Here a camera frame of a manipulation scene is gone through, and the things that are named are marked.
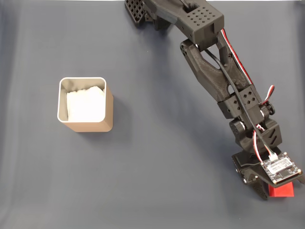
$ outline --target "red object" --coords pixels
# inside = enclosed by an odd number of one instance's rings
[[[270,197],[294,197],[294,186],[292,184],[292,182],[274,188],[272,186],[269,185],[269,196]]]
[[[234,51],[232,45],[230,44],[229,39],[227,38],[227,34],[225,33],[224,29],[222,29],[222,31],[223,31],[223,33],[224,33],[224,38],[225,38],[226,42],[228,43],[228,45],[230,46],[230,48],[231,48],[231,50],[232,50],[232,52],[233,52],[233,55],[236,56],[236,59],[237,59],[238,63],[240,64],[241,68],[244,70],[245,74],[247,75],[247,78],[249,79],[249,81],[251,82],[251,84],[253,84],[252,80],[251,80],[250,77],[249,77],[249,74],[247,73],[247,71],[246,71],[246,69],[244,68],[243,64],[240,62],[240,60],[239,60],[239,58],[238,58],[236,52]]]

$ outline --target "gray tablecloth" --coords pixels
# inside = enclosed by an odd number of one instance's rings
[[[280,148],[305,169],[305,6],[212,4],[261,96],[276,86]],[[304,186],[262,201],[236,174],[240,148],[178,29],[136,29],[122,1],[34,2],[14,15],[1,56],[1,228],[304,228]],[[114,127],[75,133],[56,117],[59,81],[99,76]]]

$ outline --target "white wire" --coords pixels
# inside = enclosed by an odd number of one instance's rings
[[[265,98],[264,103],[270,99],[271,91],[272,91],[273,88],[274,88],[274,85],[271,85],[269,90],[268,90],[267,97]]]
[[[254,151],[255,151],[255,154],[258,158],[258,160],[263,163],[263,160],[261,159],[260,155],[259,155],[259,152],[258,152],[258,148],[257,148],[257,143],[256,143],[256,131],[254,130],[253,131],[253,146],[254,146]]]
[[[220,32],[221,32],[222,36],[224,37],[225,42],[226,42],[227,45],[229,46],[229,49],[230,49],[230,51],[231,51],[231,53],[232,53],[232,55],[233,55],[233,57],[234,57],[234,60],[235,60],[236,64],[238,65],[239,69],[240,69],[240,70],[244,73],[244,75],[246,76],[246,78],[247,78],[247,80],[248,80],[248,83],[249,83],[249,84],[252,84],[252,82],[251,82],[250,79],[249,79],[248,74],[244,71],[243,67],[242,67],[242,66],[240,65],[240,63],[238,62],[238,57],[236,56],[236,54],[235,54],[235,52],[234,52],[232,46],[230,45],[230,43],[229,43],[228,40],[226,39],[226,36],[224,35],[224,31],[223,31],[223,30],[220,30]]]
[[[264,129],[261,125],[259,125],[259,124],[257,124],[256,127],[257,127],[258,129],[262,130],[262,131],[265,131],[265,129]]]

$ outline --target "black robotic arm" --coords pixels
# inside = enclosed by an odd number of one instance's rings
[[[180,45],[181,52],[198,82],[216,100],[225,118],[231,119],[235,141],[243,149],[232,159],[245,184],[263,199],[269,195],[266,184],[280,187],[295,179],[305,184],[302,170],[277,147],[282,138],[278,123],[270,118],[275,110],[268,98],[261,99],[240,63],[218,10],[205,0],[125,0],[125,7],[137,27],[146,21],[153,22],[156,30],[174,24],[187,37]],[[220,60],[207,50],[215,44]],[[203,51],[220,69],[204,59]],[[229,92],[230,85],[234,93]]]

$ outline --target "red wire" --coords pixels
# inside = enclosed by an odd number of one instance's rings
[[[255,141],[256,141],[256,132],[255,132],[255,130],[254,130],[254,131],[253,131],[253,148],[254,148],[255,154],[256,154],[256,156],[257,156],[257,159],[262,163],[263,160],[261,159],[258,150],[256,150],[257,146],[256,146],[256,144],[255,144]]]
[[[270,96],[272,95],[273,91],[275,90],[275,86],[274,85],[271,85],[270,89],[269,89],[269,92],[267,94],[267,97],[265,99],[265,101],[262,102],[262,104],[265,104],[268,102],[268,100],[270,99]]]
[[[247,76],[248,80],[251,82],[251,84],[253,84],[251,78],[249,77],[249,74],[247,73],[247,71],[246,71],[246,69],[244,68],[243,64],[240,62],[240,60],[239,60],[239,58],[238,58],[236,52],[234,51],[232,45],[230,44],[230,42],[229,42],[229,40],[228,40],[228,38],[227,38],[227,35],[226,35],[226,33],[225,33],[225,30],[222,29],[222,31],[223,31],[223,33],[224,33],[224,38],[225,38],[226,42],[228,43],[228,45],[230,46],[230,48],[231,48],[233,54],[234,54],[234,55],[236,56],[236,58],[237,58],[237,62],[240,64],[241,68],[242,68],[243,71],[246,73],[246,76]]]

